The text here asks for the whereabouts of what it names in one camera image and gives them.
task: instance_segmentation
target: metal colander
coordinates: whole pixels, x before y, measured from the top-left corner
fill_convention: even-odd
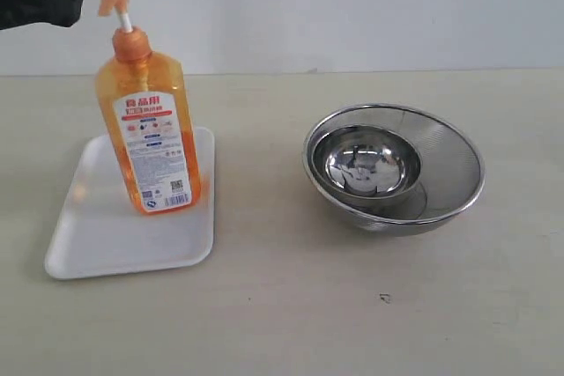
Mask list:
[[[350,125],[374,125],[393,131],[418,150],[418,186],[403,203],[378,211],[353,207],[336,199],[312,172],[317,142],[335,129]],[[308,134],[303,162],[320,193],[355,225],[369,231],[420,232],[440,225],[476,201],[485,176],[478,149],[460,130],[427,112],[399,105],[358,105],[331,114]]]

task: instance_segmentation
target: orange bottle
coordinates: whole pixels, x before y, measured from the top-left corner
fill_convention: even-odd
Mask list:
[[[201,192],[182,66],[153,52],[131,26],[129,0],[101,0],[116,9],[115,57],[96,76],[96,94],[130,200],[144,214],[194,205]]]

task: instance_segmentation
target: orange liquid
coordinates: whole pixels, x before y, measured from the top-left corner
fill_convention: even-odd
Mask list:
[[[143,197],[137,189],[135,174],[127,154],[125,142],[115,116],[114,102],[135,92],[168,92],[174,96],[176,113],[182,133],[182,146],[187,161],[192,200],[172,209],[147,211]],[[114,145],[115,155],[122,170],[125,187],[130,200],[140,213],[153,215],[193,206],[200,198],[202,187],[197,165],[196,146],[192,123],[189,117],[188,101],[184,88],[182,66],[175,59],[153,52],[142,61],[120,63],[116,59],[104,65],[96,76],[96,93],[108,134]]]

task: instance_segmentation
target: barcode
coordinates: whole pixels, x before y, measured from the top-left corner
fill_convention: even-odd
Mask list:
[[[170,182],[170,188],[173,189],[173,193],[176,193],[178,191],[182,191],[182,187],[183,187],[182,180]]]
[[[178,206],[180,204],[185,204],[189,200],[188,195],[180,194],[173,197],[168,197],[165,199],[165,205],[168,206]]]

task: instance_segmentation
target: white wall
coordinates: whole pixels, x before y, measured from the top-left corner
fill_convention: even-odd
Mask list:
[[[0,32],[0,74],[91,74],[115,18]],[[132,0],[187,73],[564,65],[564,0]]]

